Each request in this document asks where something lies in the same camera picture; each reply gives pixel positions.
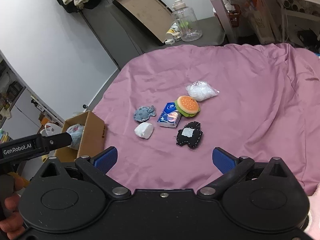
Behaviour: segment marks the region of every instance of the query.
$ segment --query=light blue plush toy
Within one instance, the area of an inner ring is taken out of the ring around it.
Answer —
[[[72,143],[70,144],[71,149],[79,150],[80,142],[83,134],[84,126],[79,123],[71,125],[67,129],[67,133],[71,135]]]
[[[144,122],[150,118],[150,116],[156,116],[156,110],[154,106],[140,106],[133,114],[133,119],[137,122]]]

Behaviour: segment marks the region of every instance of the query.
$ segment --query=clear water jug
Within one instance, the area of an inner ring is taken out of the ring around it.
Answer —
[[[195,41],[202,36],[195,12],[186,6],[182,0],[176,0],[172,6],[174,12],[172,17],[179,26],[181,39],[183,41]]]

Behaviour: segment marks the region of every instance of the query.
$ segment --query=black plush toy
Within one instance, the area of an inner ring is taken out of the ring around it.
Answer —
[[[200,123],[190,122],[182,130],[178,131],[177,145],[184,146],[188,144],[190,148],[196,148],[201,137]]]

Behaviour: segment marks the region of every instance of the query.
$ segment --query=blue tissue package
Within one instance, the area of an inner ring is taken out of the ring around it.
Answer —
[[[180,118],[181,113],[176,109],[175,103],[167,103],[158,119],[158,124],[163,127],[176,128]]]

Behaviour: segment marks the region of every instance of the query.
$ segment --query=finger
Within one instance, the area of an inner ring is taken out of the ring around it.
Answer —
[[[15,239],[16,237],[18,237],[19,235],[21,235],[23,232],[25,231],[24,227],[20,227],[18,230],[14,231],[14,232],[10,232],[8,233],[8,238],[10,240]]]
[[[24,182],[22,178],[16,178],[14,181],[14,191],[21,190],[24,186]]]
[[[10,217],[0,221],[2,231],[8,233],[18,230],[23,225],[23,219],[19,212],[13,212]]]
[[[4,205],[7,209],[14,211],[17,209],[19,200],[20,200],[20,196],[15,193],[4,200]]]

